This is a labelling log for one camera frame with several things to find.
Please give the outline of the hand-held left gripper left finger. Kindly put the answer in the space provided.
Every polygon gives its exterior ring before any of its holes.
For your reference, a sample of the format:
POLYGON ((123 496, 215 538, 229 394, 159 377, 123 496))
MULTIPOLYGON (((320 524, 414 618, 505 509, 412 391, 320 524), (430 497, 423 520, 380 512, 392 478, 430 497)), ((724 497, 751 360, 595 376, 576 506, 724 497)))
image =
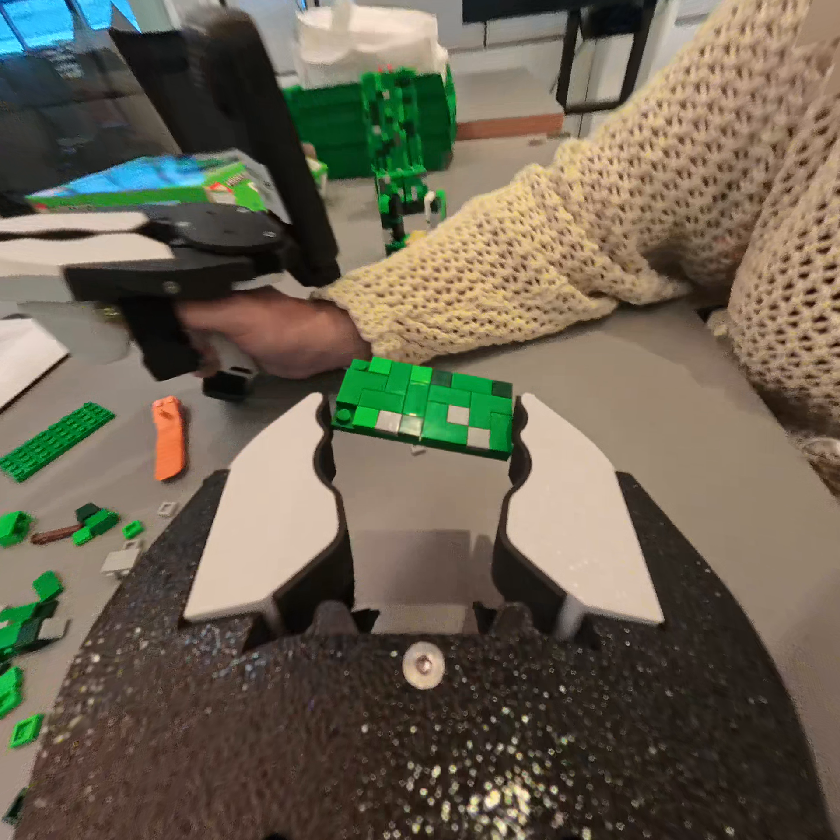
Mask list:
POLYGON ((333 484, 326 395, 263 429, 227 470, 186 598, 185 624, 254 621, 253 637, 304 634, 324 603, 354 609, 354 559, 333 484))

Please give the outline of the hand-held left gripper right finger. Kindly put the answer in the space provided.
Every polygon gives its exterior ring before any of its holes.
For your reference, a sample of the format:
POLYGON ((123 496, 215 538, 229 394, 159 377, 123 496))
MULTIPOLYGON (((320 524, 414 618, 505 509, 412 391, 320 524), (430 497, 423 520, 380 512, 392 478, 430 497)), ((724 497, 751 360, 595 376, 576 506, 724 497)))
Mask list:
POLYGON ((601 617, 646 627, 665 621, 612 462, 531 393, 514 406, 510 488, 491 578, 538 632, 571 640, 601 617))

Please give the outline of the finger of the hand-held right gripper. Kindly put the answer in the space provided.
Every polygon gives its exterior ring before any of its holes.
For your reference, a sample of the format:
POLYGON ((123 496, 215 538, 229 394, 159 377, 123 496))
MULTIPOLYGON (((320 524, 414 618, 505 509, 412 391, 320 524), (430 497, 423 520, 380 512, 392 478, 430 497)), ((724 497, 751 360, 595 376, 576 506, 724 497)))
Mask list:
POLYGON ((33 213, 1 219, 1 239, 84 238, 133 234, 150 219, 142 212, 33 213))
POLYGON ((74 239, 16 238, 1 245, 1 301, 28 315, 70 352, 92 364, 120 361, 130 338, 107 323, 98 305, 70 289, 66 269, 124 268, 173 259, 168 245, 139 234, 101 234, 74 239))

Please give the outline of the pile of lego pieces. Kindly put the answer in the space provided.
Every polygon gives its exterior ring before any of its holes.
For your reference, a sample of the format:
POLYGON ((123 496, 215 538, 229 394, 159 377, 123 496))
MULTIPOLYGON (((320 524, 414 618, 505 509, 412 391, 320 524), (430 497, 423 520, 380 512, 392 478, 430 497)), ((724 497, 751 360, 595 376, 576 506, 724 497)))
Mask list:
POLYGON ((2 838, 11 838, 78 648, 163 520, 89 502, 57 524, 2 516, 2 838))

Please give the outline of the green lego plate assembly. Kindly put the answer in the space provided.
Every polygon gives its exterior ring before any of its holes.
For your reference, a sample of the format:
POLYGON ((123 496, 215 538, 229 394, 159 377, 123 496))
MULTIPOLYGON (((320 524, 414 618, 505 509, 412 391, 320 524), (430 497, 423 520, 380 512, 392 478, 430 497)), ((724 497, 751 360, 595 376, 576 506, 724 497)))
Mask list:
POLYGON ((514 416, 510 383, 380 357, 353 360, 332 410, 333 429, 506 461, 514 416))

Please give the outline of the person's right forearm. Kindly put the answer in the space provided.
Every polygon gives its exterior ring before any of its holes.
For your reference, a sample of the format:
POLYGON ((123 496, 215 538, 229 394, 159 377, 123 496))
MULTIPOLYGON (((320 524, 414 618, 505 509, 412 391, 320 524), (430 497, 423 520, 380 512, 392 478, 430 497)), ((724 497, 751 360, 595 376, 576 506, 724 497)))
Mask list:
POLYGON ((374 354, 421 362, 731 294, 786 148, 838 94, 837 54, 838 2, 722 2, 587 139, 313 296, 374 354))

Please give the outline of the green lego box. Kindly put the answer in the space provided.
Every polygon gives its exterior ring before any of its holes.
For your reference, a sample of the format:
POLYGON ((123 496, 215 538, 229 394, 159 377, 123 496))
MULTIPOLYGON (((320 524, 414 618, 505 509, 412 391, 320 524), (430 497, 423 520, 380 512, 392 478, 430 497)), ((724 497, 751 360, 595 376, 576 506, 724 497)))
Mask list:
MULTIPOLYGON (((457 97, 451 72, 447 67, 443 77, 433 73, 415 82, 423 162, 429 172, 446 170, 452 159, 457 97)), ((315 148, 331 181, 371 177, 359 83, 285 87, 283 93, 300 140, 315 148)))
POLYGON ((239 150, 143 156, 31 193, 25 200, 37 213, 210 203, 268 212, 291 222, 267 169, 239 150))

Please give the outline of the green studded lego plate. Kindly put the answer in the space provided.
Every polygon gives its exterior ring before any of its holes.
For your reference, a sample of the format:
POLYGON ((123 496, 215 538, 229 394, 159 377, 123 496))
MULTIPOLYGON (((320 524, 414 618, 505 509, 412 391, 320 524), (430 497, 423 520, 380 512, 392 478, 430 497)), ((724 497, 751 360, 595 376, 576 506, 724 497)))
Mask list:
POLYGON ((108 408, 86 402, 1 457, 1 471, 20 484, 114 420, 108 408))

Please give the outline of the green lego creeper figure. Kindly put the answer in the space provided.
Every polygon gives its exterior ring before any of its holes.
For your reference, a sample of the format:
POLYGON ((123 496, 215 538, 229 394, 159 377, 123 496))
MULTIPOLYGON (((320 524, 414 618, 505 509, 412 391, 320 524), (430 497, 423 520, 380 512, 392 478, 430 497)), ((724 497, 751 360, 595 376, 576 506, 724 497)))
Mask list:
POLYGON ((360 76, 365 137, 387 256, 433 230, 448 215, 445 191, 427 184, 415 78, 415 72, 406 68, 360 76), (425 218, 425 232, 407 232, 405 218, 418 214, 425 218))

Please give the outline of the person's right hand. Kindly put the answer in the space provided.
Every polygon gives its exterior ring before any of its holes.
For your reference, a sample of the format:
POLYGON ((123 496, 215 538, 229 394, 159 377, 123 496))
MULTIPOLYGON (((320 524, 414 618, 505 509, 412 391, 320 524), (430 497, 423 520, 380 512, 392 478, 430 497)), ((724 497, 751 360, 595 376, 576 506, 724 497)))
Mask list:
POLYGON ((212 301, 180 301, 176 313, 203 357, 197 372, 203 377, 224 368, 217 337, 262 372, 290 380, 345 369, 372 355, 348 312, 330 301, 290 297, 273 287, 212 301))

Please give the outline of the clear book stand white base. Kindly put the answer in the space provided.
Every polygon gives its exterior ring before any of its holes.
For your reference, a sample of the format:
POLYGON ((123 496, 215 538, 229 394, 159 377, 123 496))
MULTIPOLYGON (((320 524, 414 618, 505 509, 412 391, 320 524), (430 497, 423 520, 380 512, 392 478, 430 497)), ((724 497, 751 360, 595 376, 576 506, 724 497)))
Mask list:
POLYGON ((1 320, 1 410, 68 356, 67 348, 29 318, 1 320))

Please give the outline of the black panel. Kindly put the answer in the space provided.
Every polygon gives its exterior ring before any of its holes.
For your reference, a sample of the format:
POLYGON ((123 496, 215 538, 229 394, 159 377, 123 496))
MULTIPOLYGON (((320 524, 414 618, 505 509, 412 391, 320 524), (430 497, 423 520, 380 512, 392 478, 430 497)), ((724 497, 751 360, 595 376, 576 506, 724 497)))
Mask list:
POLYGON ((339 247, 256 23, 196 6, 178 30, 141 34, 118 9, 109 36, 185 154, 237 152, 290 241, 287 272, 309 288, 340 276, 339 247))

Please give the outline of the orange brick separator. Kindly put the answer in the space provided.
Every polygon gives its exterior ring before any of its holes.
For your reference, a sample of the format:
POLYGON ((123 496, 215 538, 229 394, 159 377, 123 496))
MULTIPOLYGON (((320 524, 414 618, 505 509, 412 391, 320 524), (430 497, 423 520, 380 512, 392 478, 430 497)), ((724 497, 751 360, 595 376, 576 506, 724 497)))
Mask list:
POLYGON ((156 432, 154 478, 163 482, 178 477, 186 468, 186 426, 181 401, 168 395, 151 407, 156 432))

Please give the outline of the white plastic bag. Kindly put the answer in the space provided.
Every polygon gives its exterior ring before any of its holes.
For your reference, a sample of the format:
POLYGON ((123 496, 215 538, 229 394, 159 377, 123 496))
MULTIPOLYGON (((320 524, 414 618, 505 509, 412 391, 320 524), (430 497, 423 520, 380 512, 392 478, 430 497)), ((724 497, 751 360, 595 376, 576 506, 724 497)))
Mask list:
POLYGON ((297 12, 292 59, 304 89, 352 84, 389 68, 445 79, 449 66, 435 15, 351 1, 297 12))

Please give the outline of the brown edged desk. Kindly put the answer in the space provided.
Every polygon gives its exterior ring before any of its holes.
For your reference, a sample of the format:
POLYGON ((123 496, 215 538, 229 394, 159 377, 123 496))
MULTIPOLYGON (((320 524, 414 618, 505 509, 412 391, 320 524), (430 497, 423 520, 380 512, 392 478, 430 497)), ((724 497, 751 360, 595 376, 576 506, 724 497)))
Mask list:
POLYGON ((564 117, 559 112, 458 122, 455 140, 464 142, 559 134, 563 130, 564 117))

